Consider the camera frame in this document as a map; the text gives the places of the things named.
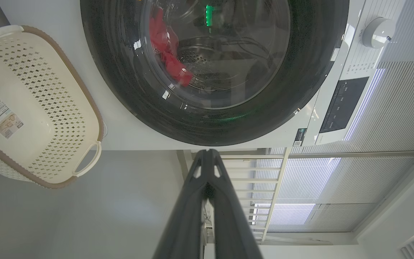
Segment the black round washer door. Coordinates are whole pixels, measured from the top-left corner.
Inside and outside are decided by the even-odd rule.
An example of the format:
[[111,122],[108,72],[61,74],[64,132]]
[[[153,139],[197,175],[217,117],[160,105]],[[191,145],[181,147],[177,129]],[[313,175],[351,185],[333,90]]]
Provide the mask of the black round washer door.
[[289,46],[277,75],[251,100],[208,110],[169,94],[151,62],[151,40],[142,32],[145,1],[80,0],[91,53],[112,92],[134,116],[163,135],[199,146],[244,143],[289,121],[332,68],[349,12],[349,0],[288,0]]

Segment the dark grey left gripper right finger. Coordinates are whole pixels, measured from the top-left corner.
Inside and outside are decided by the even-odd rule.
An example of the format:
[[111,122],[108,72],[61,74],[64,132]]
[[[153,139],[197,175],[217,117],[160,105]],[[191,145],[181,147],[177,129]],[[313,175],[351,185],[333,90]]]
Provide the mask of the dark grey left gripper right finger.
[[220,153],[205,153],[205,197],[214,208],[215,259],[263,259]]

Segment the grey window blinds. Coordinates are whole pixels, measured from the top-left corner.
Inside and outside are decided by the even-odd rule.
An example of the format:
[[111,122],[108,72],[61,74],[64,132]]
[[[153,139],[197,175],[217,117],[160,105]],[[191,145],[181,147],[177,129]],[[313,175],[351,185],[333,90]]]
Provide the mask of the grey window blinds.
[[414,165],[414,0],[338,142],[292,148],[268,232],[351,232]]

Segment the red cloth garment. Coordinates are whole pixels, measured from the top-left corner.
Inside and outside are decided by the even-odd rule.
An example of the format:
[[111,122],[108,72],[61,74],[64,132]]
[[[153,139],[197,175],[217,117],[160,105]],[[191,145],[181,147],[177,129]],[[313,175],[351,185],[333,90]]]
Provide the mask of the red cloth garment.
[[155,54],[158,54],[168,74],[181,86],[187,87],[193,74],[178,59],[179,38],[163,20],[164,11],[155,6],[149,20],[149,34]]

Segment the white front-load washing machine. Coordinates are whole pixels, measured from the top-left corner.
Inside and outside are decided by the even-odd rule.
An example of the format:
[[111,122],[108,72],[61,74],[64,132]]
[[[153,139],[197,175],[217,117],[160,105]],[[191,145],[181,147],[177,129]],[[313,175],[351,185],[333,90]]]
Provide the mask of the white front-load washing machine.
[[[293,117],[279,128],[257,139],[237,145],[221,144],[218,150],[252,149],[265,147],[291,147],[297,130],[305,128],[300,144],[314,146],[344,140],[351,136],[368,99],[365,88],[355,108],[348,113],[345,128],[321,133],[329,99],[341,80],[359,82],[367,77],[366,86],[376,75],[374,70],[388,49],[373,49],[363,44],[363,30],[378,17],[389,18],[394,23],[404,7],[405,0],[352,0],[349,6],[347,28],[343,41],[333,55],[334,65],[327,74],[321,89],[303,107],[297,108]],[[83,28],[79,0],[0,0],[0,8],[12,25],[28,25],[45,32],[65,52],[87,89],[95,100],[107,126],[107,136],[102,143],[105,150],[189,150],[205,149],[163,135],[131,114],[110,90],[110,83],[97,67],[98,57],[90,51]]]

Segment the white control knob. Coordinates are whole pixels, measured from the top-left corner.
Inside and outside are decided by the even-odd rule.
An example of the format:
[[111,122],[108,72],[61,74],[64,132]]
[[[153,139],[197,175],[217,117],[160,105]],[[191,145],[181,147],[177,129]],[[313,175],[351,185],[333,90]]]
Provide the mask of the white control knob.
[[391,41],[395,31],[396,23],[393,20],[378,17],[363,31],[362,43],[371,49],[381,49]]

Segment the stainless steel washing machine drum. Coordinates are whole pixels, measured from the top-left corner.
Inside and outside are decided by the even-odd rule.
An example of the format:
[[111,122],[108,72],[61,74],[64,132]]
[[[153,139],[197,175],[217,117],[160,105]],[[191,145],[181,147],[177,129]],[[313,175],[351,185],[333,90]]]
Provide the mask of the stainless steel washing machine drum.
[[142,32],[150,38],[154,7],[177,34],[178,59],[193,74],[178,84],[152,48],[169,94],[197,108],[233,108],[256,97],[283,64],[290,38],[288,0],[146,0]]

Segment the dark sticker with QR code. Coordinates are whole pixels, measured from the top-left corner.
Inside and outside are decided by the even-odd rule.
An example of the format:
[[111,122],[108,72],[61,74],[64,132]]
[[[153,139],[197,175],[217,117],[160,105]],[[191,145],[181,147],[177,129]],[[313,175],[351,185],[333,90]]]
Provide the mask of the dark sticker with QR code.
[[299,128],[292,146],[302,146],[307,128]]

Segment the white metal railing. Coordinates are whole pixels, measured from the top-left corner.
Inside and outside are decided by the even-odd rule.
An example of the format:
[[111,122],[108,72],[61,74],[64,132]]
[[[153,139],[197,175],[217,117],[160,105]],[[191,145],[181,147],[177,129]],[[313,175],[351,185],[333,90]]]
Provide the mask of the white metal railing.
[[221,151],[225,168],[242,210],[259,244],[266,241],[285,174],[289,151],[270,154],[269,149]]

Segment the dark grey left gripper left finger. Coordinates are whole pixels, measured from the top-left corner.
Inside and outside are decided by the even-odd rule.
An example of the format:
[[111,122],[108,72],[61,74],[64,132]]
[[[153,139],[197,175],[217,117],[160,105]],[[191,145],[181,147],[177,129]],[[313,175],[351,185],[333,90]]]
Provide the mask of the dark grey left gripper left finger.
[[152,259],[200,259],[207,154],[197,153]]

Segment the cream laundry basket brown rim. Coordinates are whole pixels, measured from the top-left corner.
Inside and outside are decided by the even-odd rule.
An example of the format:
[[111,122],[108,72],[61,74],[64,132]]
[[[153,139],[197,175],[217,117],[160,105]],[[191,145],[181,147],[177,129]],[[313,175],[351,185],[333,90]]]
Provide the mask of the cream laundry basket brown rim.
[[0,27],[0,98],[24,122],[0,134],[0,175],[63,188],[102,153],[102,116],[59,44],[30,26]]

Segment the black washing machine control panel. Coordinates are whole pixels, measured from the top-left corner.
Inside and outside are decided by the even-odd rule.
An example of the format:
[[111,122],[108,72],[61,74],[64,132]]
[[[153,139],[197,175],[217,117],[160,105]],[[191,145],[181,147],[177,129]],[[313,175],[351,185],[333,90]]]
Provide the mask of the black washing machine control panel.
[[363,77],[338,81],[320,133],[338,131],[347,127],[368,79],[369,77]]

